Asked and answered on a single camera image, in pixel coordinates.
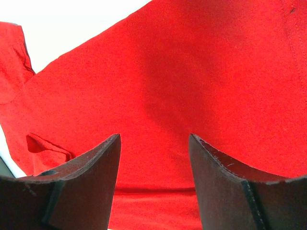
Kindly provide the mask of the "red t shirt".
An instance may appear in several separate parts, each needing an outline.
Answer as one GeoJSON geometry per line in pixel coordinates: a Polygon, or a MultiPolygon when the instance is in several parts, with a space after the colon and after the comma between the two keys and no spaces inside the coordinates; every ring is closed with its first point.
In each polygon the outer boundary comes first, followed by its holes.
{"type": "Polygon", "coordinates": [[[0,125],[27,175],[122,139],[109,227],[199,230],[191,133],[262,171],[307,173],[307,3],[153,0],[34,73],[0,24],[0,125]]]}

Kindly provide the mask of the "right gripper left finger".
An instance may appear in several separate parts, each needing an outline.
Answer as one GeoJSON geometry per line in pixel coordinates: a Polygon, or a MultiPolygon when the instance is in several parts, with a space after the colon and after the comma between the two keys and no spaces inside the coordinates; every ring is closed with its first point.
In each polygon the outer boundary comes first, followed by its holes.
{"type": "Polygon", "coordinates": [[[38,176],[0,178],[3,230],[106,230],[118,174],[121,139],[38,176]]]}

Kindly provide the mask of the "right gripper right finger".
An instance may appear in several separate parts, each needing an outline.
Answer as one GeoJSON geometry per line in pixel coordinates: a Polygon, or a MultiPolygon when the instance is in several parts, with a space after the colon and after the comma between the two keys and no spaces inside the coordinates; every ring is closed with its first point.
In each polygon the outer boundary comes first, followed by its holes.
{"type": "Polygon", "coordinates": [[[304,230],[307,178],[252,168],[189,136],[189,157],[205,230],[304,230]]]}

